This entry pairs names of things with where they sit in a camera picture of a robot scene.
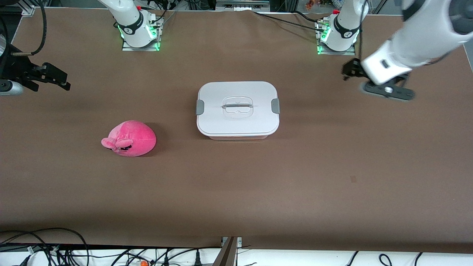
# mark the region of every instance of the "orange object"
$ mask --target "orange object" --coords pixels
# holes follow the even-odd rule
[[[315,0],[309,0],[309,2],[306,3],[307,11],[310,11],[314,5],[315,5]]]

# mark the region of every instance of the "brown tabletop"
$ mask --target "brown tabletop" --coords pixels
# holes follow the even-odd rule
[[[414,70],[417,97],[404,103],[343,81],[351,57],[317,55],[311,30],[250,11],[178,12],[159,52],[122,52],[107,10],[46,13],[46,45],[31,60],[61,68],[72,86],[0,98],[2,229],[63,226],[90,244],[198,247],[235,235],[253,248],[473,252],[463,47]],[[363,54],[401,26],[368,16]],[[36,12],[14,44],[32,51],[41,33]],[[279,129],[252,142],[201,135],[199,88],[242,80],[276,87]],[[130,119],[157,134],[151,153],[125,158],[100,144]]]

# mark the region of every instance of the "container lid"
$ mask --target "container lid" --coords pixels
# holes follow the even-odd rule
[[[199,90],[197,127],[207,136],[260,136],[279,126],[276,88],[264,81],[211,82]]]

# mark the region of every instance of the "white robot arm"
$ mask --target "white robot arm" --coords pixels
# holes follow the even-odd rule
[[[353,2],[359,5],[363,1]],[[369,78],[365,92],[383,88],[381,94],[376,94],[396,99],[393,92],[397,90],[400,100],[410,100],[413,92],[395,84],[405,81],[414,68],[445,57],[473,38],[473,0],[404,0],[402,9],[404,26],[366,59],[345,64],[343,74],[346,78]],[[352,27],[359,27],[359,22]]]
[[[123,39],[132,47],[144,47],[157,38],[156,15],[138,10],[133,0],[98,0],[115,18]]]
[[[328,17],[331,30],[326,38],[322,38],[322,42],[334,51],[348,50],[356,42],[360,23],[368,11],[368,0],[346,1],[339,14],[331,14]]]

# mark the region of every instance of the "pink plush toy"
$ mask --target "pink plush toy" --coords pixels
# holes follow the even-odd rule
[[[140,121],[129,120],[116,126],[102,145],[120,156],[135,157],[148,153],[156,145],[156,135]]]

